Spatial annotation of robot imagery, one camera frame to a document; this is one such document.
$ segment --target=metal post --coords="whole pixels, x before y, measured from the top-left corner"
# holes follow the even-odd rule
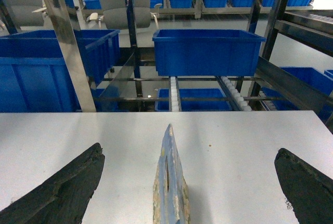
[[[271,58],[273,47],[278,34],[278,30],[274,28],[275,22],[283,18],[283,15],[287,7],[287,3],[288,0],[274,1],[273,8],[268,17],[268,24],[265,32],[266,42],[265,44],[262,45],[260,50],[260,57],[262,57],[265,60],[269,60]],[[253,82],[249,90],[250,96],[251,97],[258,96],[259,91],[260,91],[260,85],[256,82]]]
[[[133,0],[126,0],[126,12],[127,12],[127,23],[129,25],[131,48],[135,56],[134,77],[140,78],[140,51],[137,48],[137,41],[136,41],[136,25],[135,25]],[[143,94],[142,94],[141,82],[136,81],[135,87],[136,87],[137,96],[142,97]]]
[[[84,11],[84,4],[83,4],[83,0],[78,0],[79,1],[79,5],[80,5],[80,9],[81,9],[81,13],[82,13],[82,17],[84,20],[87,20],[87,15],[83,12]]]
[[[251,7],[251,14],[246,31],[250,33],[255,33],[255,30],[257,28],[257,23],[259,20],[260,9],[261,9],[260,0],[254,0]],[[238,80],[236,83],[236,89],[239,91],[239,93],[241,91],[242,85],[243,85],[243,80]]]
[[[196,0],[195,4],[195,19],[200,19],[201,18],[201,12],[202,12],[202,0]]]
[[[65,59],[76,95],[83,112],[96,112],[93,96],[84,71],[82,58],[86,55],[75,8],[65,0],[44,0]]]
[[[13,21],[14,14],[11,11],[9,5],[5,5],[4,0],[0,0],[0,17],[5,24],[9,34],[18,33],[21,31],[20,27],[17,27]]]

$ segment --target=metal beam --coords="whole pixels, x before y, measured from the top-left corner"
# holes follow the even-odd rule
[[[333,106],[333,98],[263,58],[258,60],[256,74],[300,110],[313,110],[319,114],[325,105]]]
[[[80,41],[82,34],[76,10],[66,6],[65,0],[44,0],[44,2],[81,109],[83,112],[96,112],[82,63],[82,57],[86,56],[86,50],[84,42]]]
[[[273,8],[268,17],[267,28],[265,31],[266,42],[261,46],[260,57],[265,60],[271,58],[271,54],[274,48],[278,30],[274,28],[275,22],[283,18],[287,7],[288,0],[274,0]],[[260,92],[260,85],[256,82],[252,83],[250,87],[250,96],[258,96]]]
[[[259,20],[260,9],[261,9],[260,0],[254,0],[252,3],[250,18],[248,21],[248,25],[246,27],[246,31],[250,33],[255,33],[255,30],[257,28],[257,23]],[[241,91],[242,86],[243,86],[243,80],[237,81],[236,89],[239,91],[239,93]]]
[[[14,23],[14,13],[12,12],[10,5],[6,6],[4,0],[0,0],[0,17],[9,34],[15,34],[21,31],[20,27],[16,26]]]
[[[224,92],[225,96],[230,99],[229,103],[230,103],[231,107],[234,109],[234,111],[241,111],[241,108],[238,106],[238,104],[234,100],[233,95],[229,91],[228,87],[224,84],[221,77],[216,76],[215,78],[216,78],[216,81],[218,82],[220,88]]]
[[[277,29],[280,34],[295,39],[298,42],[333,57],[333,36],[330,34],[283,20],[276,22],[275,29]]]
[[[286,12],[282,19],[290,23],[333,35],[333,23],[325,20],[324,17],[319,17],[314,19],[310,16],[300,15],[293,12]]]
[[[195,4],[195,19],[200,19],[201,18],[201,12],[202,12],[202,0],[196,0]]]
[[[127,13],[127,23],[129,26],[129,35],[132,52],[134,52],[134,77],[140,78],[140,50],[137,47],[136,39],[136,24],[135,24],[135,14],[134,14],[134,1],[126,1],[126,13]],[[136,95],[142,97],[142,84],[140,81],[135,82]]]

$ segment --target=white countertop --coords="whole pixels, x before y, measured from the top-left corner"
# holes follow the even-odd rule
[[[333,178],[333,135],[311,111],[0,114],[0,209],[99,142],[84,224],[152,223],[152,185],[173,124],[191,223],[298,223],[274,167],[286,148]]]

